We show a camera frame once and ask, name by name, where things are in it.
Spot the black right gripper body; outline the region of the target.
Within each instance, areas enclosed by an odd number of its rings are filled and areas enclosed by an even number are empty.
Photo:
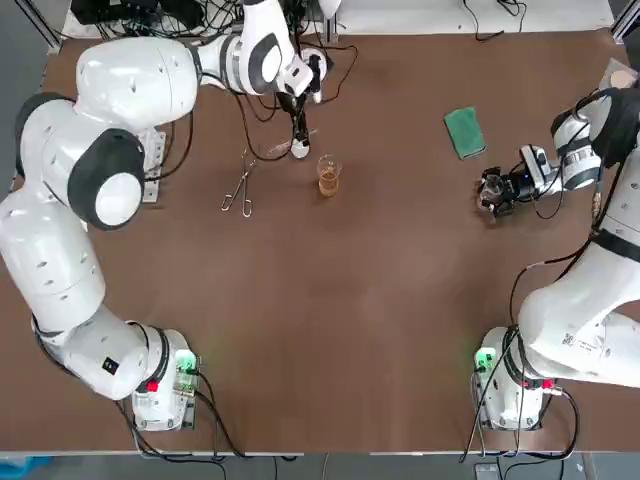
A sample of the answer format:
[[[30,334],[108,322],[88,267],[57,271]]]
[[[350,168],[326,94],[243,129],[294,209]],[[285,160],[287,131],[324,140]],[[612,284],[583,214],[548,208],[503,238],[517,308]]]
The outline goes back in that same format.
[[[535,185],[527,172],[513,172],[501,176],[502,197],[505,201],[530,201],[536,193]]]

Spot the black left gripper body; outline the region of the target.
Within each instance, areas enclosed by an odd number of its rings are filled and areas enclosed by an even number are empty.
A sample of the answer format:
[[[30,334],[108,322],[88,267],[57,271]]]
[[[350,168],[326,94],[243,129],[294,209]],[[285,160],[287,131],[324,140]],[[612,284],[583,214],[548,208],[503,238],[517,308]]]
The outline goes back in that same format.
[[[280,108],[286,112],[292,120],[300,120],[304,116],[304,107],[306,103],[306,94],[295,96],[291,93],[278,91],[276,98]]]

